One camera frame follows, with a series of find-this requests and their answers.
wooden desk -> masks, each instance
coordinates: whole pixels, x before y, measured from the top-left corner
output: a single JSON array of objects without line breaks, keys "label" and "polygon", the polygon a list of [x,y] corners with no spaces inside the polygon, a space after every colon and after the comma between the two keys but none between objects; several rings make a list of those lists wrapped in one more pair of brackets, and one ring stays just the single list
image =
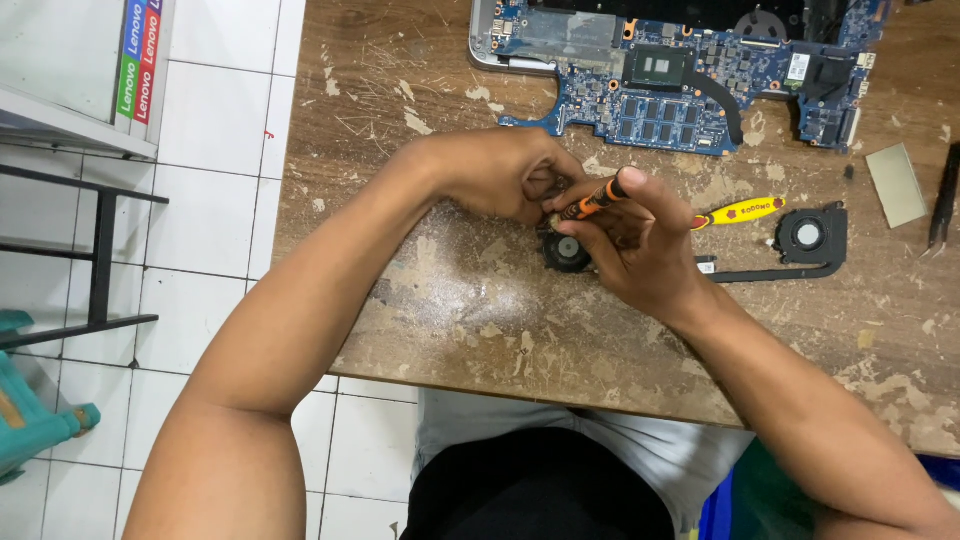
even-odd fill
[{"label": "wooden desk", "polygon": [[[583,127],[562,140],[589,173],[634,163],[669,179],[696,209],[766,195],[785,196],[789,209],[845,201],[849,256],[837,275],[728,290],[911,447],[937,454],[960,454],[960,245],[918,260],[928,219],[889,230],[864,156],[905,142],[932,209],[948,125],[960,129],[952,7],[894,9],[848,156],[794,141],[782,102],[747,111],[750,143],[722,159],[607,145]],[[553,106],[551,79],[470,65],[469,15],[470,0],[307,3],[275,259],[414,137],[491,127],[501,110],[541,117]],[[843,178],[848,163],[852,181]],[[698,233],[696,253],[719,256],[722,270],[775,267],[763,242],[777,221]],[[595,275],[544,270],[538,246],[514,223],[436,207],[374,287],[332,373],[741,425],[680,339]]]}]

yellow screwdriver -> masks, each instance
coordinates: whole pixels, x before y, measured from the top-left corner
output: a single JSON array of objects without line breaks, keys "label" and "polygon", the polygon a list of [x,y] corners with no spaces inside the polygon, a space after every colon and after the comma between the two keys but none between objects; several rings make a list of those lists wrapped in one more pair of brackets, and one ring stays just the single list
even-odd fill
[{"label": "yellow screwdriver", "polygon": [[728,207],[714,210],[707,215],[694,216],[690,230],[700,231],[707,225],[728,225],[751,221],[770,215],[783,208],[784,205],[786,205],[786,201],[782,197],[759,197],[734,203]]}]

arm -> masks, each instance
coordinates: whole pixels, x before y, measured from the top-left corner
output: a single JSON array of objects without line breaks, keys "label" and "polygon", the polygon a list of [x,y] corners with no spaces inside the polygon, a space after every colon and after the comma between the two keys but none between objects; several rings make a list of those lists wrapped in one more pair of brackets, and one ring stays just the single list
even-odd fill
[{"label": "arm", "polygon": [[[632,202],[617,215],[632,216],[637,240],[619,241],[622,219],[616,227],[604,225],[618,231],[618,245],[637,247],[618,250],[587,222],[565,221],[560,232],[593,255],[607,288],[697,350],[784,472],[833,510],[818,523],[819,536],[960,537],[958,514],[906,446],[842,385],[780,343],[697,270],[690,205],[632,167],[618,174]],[[561,209],[597,185],[577,186],[544,209]]]},{"label": "arm", "polygon": [[419,139],[401,149],[240,303],[170,411],[124,537],[302,538],[290,418],[343,345],[403,238],[442,197],[533,225],[579,161],[542,130]]}]

blue circuit board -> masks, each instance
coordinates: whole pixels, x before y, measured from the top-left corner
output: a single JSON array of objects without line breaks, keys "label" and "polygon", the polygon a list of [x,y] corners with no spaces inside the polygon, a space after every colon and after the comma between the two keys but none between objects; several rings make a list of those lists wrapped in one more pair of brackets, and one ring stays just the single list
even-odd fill
[{"label": "blue circuit board", "polygon": [[778,95],[798,100],[800,140],[846,152],[890,6],[851,1],[825,45],[502,0],[490,52],[555,65],[559,90],[543,119],[498,123],[556,136],[586,124],[612,144],[726,156],[743,142],[741,113],[760,94]]}]

black metal frame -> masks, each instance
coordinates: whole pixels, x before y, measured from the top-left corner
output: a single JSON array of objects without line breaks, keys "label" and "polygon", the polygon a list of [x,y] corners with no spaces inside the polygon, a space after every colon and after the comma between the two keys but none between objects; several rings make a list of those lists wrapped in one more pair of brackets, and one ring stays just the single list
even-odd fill
[{"label": "black metal frame", "polygon": [[34,345],[44,341],[64,339],[94,333],[97,331],[113,330],[140,323],[150,323],[159,320],[159,315],[134,315],[121,319],[107,320],[108,300],[110,292],[110,269],[113,264],[113,233],[116,224],[117,197],[130,197],[151,203],[166,205],[170,199],[157,197],[147,193],[137,193],[128,189],[94,184],[71,178],[64,178],[46,173],[38,173],[19,167],[0,165],[0,175],[9,175],[50,184],[66,185],[89,189],[97,192],[97,222],[93,233],[93,253],[61,250],[54,248],[38,248],[20,244],[0,242],[0,252],[22,253],[44,257],[69,258],[72,260],[89,260],[93,263],[90,271],[90,310],[85,325],[68,327],[50,331],[36,331],[18,335],[16,333],[0,334],[0,351],[15,349],[25,345]]}]

